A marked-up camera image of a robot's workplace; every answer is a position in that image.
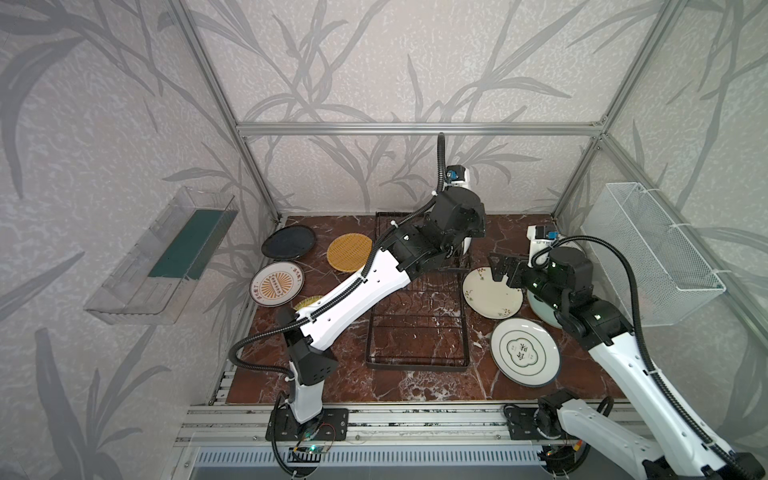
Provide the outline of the mint green flower plate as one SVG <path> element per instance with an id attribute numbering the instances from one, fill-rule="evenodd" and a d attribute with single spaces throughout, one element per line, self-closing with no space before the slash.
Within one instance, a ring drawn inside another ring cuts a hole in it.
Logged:
<path id="1" fill-rule="evenodd" d="M 531 291 L 526 292 L 527 301 L 534 314 L 546 324 L 556 329 L 562 326 L 555 317 L 555 310 L 544 301 L 536 297 Z"/>

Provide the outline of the white plate green text rim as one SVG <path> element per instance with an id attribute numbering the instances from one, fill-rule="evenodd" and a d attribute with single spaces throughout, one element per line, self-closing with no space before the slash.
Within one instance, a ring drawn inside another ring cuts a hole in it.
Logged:
<path id="1" fill-rule="evenodd" d="M 471 237 L 466 237 L 463 240 L 463 242 L 462 242 L 462 252 L 461 252 L 462 255 L 465 255 L 465 254 L 468 253 L 468 251 L 470 249 L 470 246 L 471 246 L 471 243 L 472 243 L 472 238 Z"/>

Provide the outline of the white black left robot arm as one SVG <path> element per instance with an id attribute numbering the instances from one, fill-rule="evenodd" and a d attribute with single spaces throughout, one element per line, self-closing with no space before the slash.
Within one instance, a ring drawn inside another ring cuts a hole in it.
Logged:
<path id="1" fill-rule="evenodd" d="M 390 227 L 373 242 L 361 269 L 309 306 L 279 311 L 277 328 L 232 345 L 229 361 L 239 369 L 276 373 L 290 387 L 287 406 L 300 425 L 320 419 L 324 383 L 337 368 L 331 352 L 336 339 L 380 300 L 419 277 L 464 255 L 472 239 L 486 231 L 485 207 L 469 187 L 466 169 L 446 163 L 446 137 L 436 142 L 437 186 L 430 200 Z M 240 353 L 272 335 L 282 335 L 289 355 L 286 367 L 259 365 Z"/>

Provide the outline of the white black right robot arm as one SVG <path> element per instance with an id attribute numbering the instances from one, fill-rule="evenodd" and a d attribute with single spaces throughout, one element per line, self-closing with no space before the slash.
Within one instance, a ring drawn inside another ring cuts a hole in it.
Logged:
<path id="1" fill-rule="evenodd" d="M 630 313 L 593 293 L 593 264 L 577 241 L 599 245 L 619 261 L 628 280 Z M 737 452 L 668 384 L 645 341 L 638 282 L 626 256 L 588 235 L 562 238 L 531 259 L 492 252 L 492 278 L 531 292 L 551 308 L 576 341 L 619 386 L 649 428 L 646 439 L 561 389 L 538 401 L 539 427 L 584 441 L 635 479 L 763 479 L 750 452 Z"/>

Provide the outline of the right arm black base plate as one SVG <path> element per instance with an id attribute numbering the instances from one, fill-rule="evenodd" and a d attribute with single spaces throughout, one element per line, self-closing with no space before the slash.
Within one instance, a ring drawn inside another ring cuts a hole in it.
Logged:
<path id="1" fill-rule="evenodd" d="M 502 414 L 506 420 L 512 440 L 537 440 L 549 442 L 564 442 L 566 444 L 580 442 L 581 439 L 565 432 L 554 413 L 535 406 L 505 404 Z"/>

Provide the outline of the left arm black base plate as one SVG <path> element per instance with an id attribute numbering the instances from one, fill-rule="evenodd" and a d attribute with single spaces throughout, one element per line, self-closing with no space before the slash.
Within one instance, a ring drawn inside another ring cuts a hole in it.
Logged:
<path id="1" fill-rule="evenodd" d="M 271 413 L 265 437 L 276 442 L 345 440 L 349 414 L 346 408 L 325 408 L 318 417 L 299 423 L 292 410 L 282 406 Z"/>

